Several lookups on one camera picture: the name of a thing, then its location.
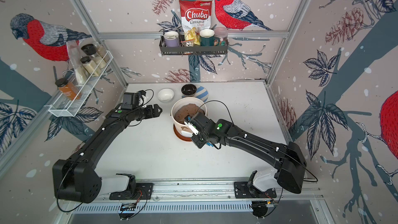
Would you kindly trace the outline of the white ceramic flower pot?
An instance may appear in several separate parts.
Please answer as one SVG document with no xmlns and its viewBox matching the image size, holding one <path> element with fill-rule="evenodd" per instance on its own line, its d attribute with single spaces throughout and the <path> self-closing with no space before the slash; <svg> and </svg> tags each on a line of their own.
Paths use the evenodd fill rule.
<svg viewBox="0 0 398 224">
<path fill-rule="evenodd" d="M 185 97 L 177 101 L 171 110 L 171 116 L 174 121 L 176 132 L 184 138 L 191 138 L 193 136 L 193 132 L 186 125 L 185 119 L 187 117 L 193 117 L 199 112 L 207 116 L 207 108 L 202 100 L 195 97 Z"/>
</svg>

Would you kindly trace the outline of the blue white scrub brush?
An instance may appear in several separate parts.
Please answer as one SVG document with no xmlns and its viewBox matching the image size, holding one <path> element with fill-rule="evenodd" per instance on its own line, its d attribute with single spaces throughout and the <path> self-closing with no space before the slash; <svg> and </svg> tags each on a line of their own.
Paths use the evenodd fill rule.
<svg viewBox="0 0 398 224">
<path fill-rule="evenodd" d="M 190 137 L 192 137 L 193 135 L 198 135 L 198 133 L 199 133 L 199 131 L 196 129 L 196 127 L 193 126 L 193 125 L 190 124 L 190 123 L 184 125 L 184 126 L 181 128 L 181 134 L 182 134 L 184 137 L 190 138 Z"/>
</svg>

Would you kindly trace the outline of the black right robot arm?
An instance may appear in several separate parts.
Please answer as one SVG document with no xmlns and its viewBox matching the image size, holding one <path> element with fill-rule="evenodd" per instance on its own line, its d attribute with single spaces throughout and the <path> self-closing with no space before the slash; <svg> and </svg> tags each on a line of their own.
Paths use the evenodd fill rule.
<svg viewBox="0 0 398 224">
<path fill-rule="evenodd" d="M 192 130 L 191 139 L 199 149 L 206 143 L 212 143 L 243 150 L 272 165 L 276 169 L 274 179 L 283 189 L 294 194 L 302 192 L 307 163 L 297 144 L 272 142 L 227 120 L 214 122 L 200 112 L 193 117 L 186 116 L 184 123 Z"/>
</svg>

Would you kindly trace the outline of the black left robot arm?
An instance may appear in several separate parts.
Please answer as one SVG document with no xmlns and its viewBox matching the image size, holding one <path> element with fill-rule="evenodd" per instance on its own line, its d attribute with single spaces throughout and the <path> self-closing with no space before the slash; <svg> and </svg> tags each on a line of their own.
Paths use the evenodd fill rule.
<svg viewBox="0 0 398 224">
<path fill-rule="evenodd" d="M 125 93 L 122 103 L 112 109 L 103 124 L 86 141 L 85 145 L 66 160 L 58 160 L 52 167 L 56 199 L 91 203 L 98 196 L 114 192 L 131 192 L 135 188 L 135 177 L 130 174 L 114 176 L 97 175 L 95 168 L 114 139 L 130 126 L 132 121 L 157 118 L 162 109 L 149 104 L 146 91 Z"/>
</svg>

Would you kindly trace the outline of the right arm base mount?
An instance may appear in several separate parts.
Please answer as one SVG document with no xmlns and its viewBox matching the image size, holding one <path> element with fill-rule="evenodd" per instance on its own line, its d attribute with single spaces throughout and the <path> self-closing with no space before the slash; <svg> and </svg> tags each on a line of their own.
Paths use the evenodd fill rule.
<svg viewBox="0 0 398 224">
<path fill-rule="evenodd" d="M 254 178 L 258 171 L 253 171 L 248 181 L 234 182 L 234 196 L 236 199 L 274 199 L 277 197 L 275 187 L 261 190 L 254 186 Z"/>
</svg>

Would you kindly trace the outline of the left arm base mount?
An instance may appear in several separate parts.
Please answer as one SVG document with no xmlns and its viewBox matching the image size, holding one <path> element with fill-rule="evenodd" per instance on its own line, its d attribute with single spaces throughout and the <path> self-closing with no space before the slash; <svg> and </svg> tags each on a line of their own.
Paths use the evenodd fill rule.
<svg viewBox="0 0 398 224">
<path fill-rule="evenodd" d="M 117 174 L 127 176 L 129 181 L 124 191 L 113 192 L 110 194 L 110 200 L 150 200 L 153 192 L 154 183 L 137 183 L 134 175 Z"/>
</svg>

